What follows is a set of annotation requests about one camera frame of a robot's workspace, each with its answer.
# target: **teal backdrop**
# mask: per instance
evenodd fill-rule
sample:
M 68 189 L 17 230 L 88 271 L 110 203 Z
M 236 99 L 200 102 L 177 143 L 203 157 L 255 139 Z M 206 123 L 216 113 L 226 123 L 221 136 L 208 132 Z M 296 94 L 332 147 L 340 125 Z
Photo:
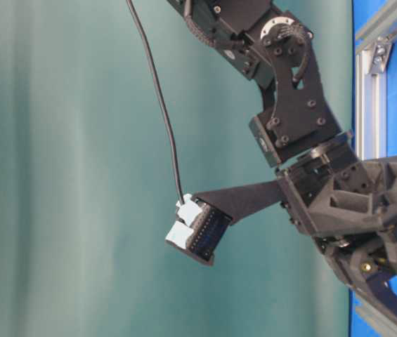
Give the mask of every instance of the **teal backdrop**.
M 314 32 L 351 125 L 351 2 L 282 0 Z M 270 180 L 247 127 L 254 83 L 166 1 L 135 0 L 186 192 Z M 203 267 L 164 243 L 169 145 L 124 0 L 0 0 L 0 337 L 347 336 L 349 297 L 274 206 Z

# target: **wire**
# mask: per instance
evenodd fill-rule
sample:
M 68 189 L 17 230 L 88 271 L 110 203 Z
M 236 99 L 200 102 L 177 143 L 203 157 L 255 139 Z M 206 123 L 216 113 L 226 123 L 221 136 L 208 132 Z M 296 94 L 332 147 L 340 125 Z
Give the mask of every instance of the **wire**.
M 192 34 L 195 35 L 206 46 L 215 49 L 224 50 L 240 50 L 244 47 L 245 42 L 243 40 L 232 41 L 232 40 L 217 40 L 213 39 L 211 36 L 207 35 L 203 29 L 198 26 L 192 18 L 193 15 L 193 0 L 186 0 L 184 3 L 184 13 L 183 18 L 186 22 L 187 28 Z
M 164 101 L 164 95 L 162 94 L 162 89 L 159 82 L 159 77 L 157 75 L 157 70 L 155 66 L 155 62 L 153 60 L 153 56 L 151 53 L 150 44 L 148 43 L 147 36 L 145 31 L 143 30 L 141 21 L 137 15 L 136 9 L 134 8 L 132 0 L 126 0 L 126 4 L 128 5 L 129 11 L 131 12 L 131 16 L 133 17 L 134 23 L 136 24 L 137 30 L 142 38 L 143 47 L 145 49 L 145 54 L 147 55 L 148 64 L 150 66 L 151 75 L 153 76 L 153 83 L 155 84 L 155 90 L 157 99 L 159 100 L 159 104 L 162 111 L 162 116 L 164 117 L 165 127 L 167 129 L 167 135 L 169 136 L 170 148 L 171 148 L 171 161 L 173 165 L 173 173 L 176 184 L 176 192 L 178 193 L 179 201 L 182 205 L 184 205 L 184 197 L 183 197 L 183 189 L 181 187 L 181 179 L 179 176 L 179 167 L 178 167 L 178 155 L 176 153 L 176 143 L 175 137 L 173 134 L 173 129 L 171 127 L 169 113 L 167 111 L 167 107 Z
M 291 26 L 286 25 L 283 28 L 281 28 L 278 35 L 278 39 L 283 40 L 286 39 L 287 37 L 296 37 L 298 39 L 301 39 L 304 44 L 303 59 L 301 60 L 301 64 L 299 66 L 298 72 L 293 76 L 293 81 L 295 83 L 298 83 L 303 78 L 304 73 L 306 72 L 306 69 L 309 64 L 311 42 L 309 40 L 309 36 L 306 30 L 301 25 L 291 25 Z

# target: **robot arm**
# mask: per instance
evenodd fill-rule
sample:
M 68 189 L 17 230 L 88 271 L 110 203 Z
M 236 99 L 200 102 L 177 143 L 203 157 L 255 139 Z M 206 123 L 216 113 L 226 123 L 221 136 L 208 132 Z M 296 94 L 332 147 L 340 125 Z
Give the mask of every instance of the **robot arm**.
M 167 242 L 211 265 L 228 226 L 281 201 L 336 276 L 364 301 L 361 314 L 397 336 L 397 157 L 360 161 L 323 94 L 313 33 L 270 0 L 168 0 L 192 33 L 254 80 L 263 112 L 249 127 L 277 180 L 197 193 L 178 205 Z M 288 168 L 288 159 L 299 155 Z

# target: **white connector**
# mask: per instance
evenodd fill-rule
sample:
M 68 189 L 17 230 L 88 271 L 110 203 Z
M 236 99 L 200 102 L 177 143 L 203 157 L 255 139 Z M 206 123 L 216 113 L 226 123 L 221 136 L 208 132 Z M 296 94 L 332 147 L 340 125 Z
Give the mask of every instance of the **white connector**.
M 168 242 L 171 242 L 181 249 L 186 249 L 186 242 L 193 234 L 193 229 L 190 226 L 196 217 L 202 212 L 201 207 L 193 202 L 190 199 L 191 197 L 191 194 L 184 195 L 184 205 L 181 205 L 179 201 L 176 203 L 176 206 L 178 207 L 178 211 L 176 213 L 184 223 L 176 221 L 170 229 L 169 234 L 165 237 Z

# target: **metal frame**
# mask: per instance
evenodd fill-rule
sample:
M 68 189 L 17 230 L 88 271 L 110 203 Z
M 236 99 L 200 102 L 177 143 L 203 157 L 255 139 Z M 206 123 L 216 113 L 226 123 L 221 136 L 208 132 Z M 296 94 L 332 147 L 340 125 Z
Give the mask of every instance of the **metal frame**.
M 356 152 L 386 156 L 387 63 L 397 41 L 397 0 L 389 0 L 356 34 Z

